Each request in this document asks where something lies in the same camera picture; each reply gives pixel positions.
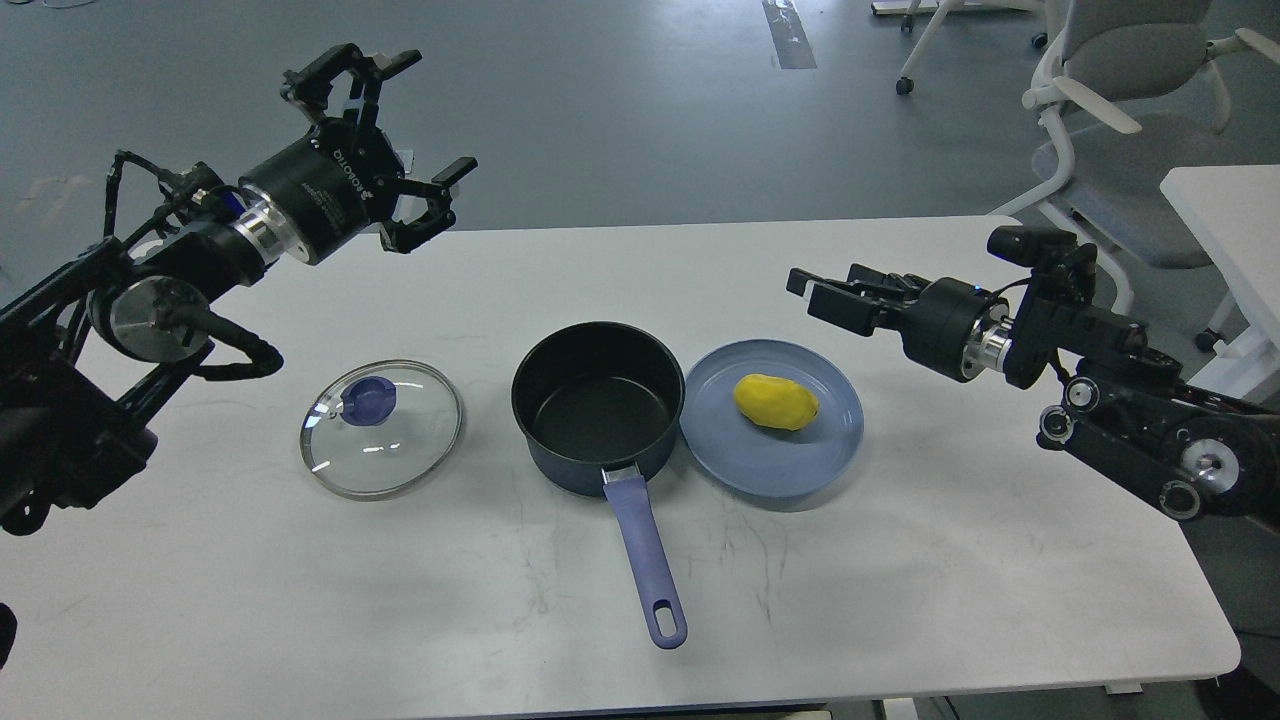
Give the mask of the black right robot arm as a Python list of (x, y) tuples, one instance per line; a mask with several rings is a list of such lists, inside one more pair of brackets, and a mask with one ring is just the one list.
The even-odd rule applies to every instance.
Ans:
[(1062, 392), (1039, 415), (1039, 447), (1069, 454), (1174, 521), (1244, 518), (1277, 530), (1276, 413), (1185, 383), (1144, 323), (1096, 306), (1093, 243), (1001, 225), (987, 250), (1028, 270), (1016, 307), (1001, 291), (859, 264), (841, 281), (794, 268), (787, 290), (844, 331), (896, 332), (909, 360), (960, 383), (996, 372), (1028, 389), (1052, 370)]

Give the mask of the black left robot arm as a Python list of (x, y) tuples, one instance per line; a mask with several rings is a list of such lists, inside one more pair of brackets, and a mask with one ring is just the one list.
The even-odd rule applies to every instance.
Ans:
[(370, 228), (408, 254), (456, 224), (453, 190), (477, 160), (413, 179), (378, 124), (383, 86), (421, 58), (340, 44), (285, 72), (282, 99), (308, 131), (234, 182), (202, 161), (170, 170), (115, 152), (102, 240), (3, 309), (5, 533), (31, 536), (52, 509), (92, 509), (138, 475), (157, 447), (150, 421), (187, 380), (283, 368), (216, 300)]

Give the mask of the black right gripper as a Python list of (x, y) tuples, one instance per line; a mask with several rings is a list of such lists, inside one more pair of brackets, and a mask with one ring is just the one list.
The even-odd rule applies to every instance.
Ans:
[(876, 329), (899, 329), (905, 356), (961, 383), (973, 380), (983, 366), (978, 359), (986, 332), (1009, 315), (1009, 302), (977, 286), (911, 273), (886, 273), (852, 264), (845, 281), (822, 278), (791, 268), (790, 293), (806, 299), (806, 313), (844, 331), (870, 337)]

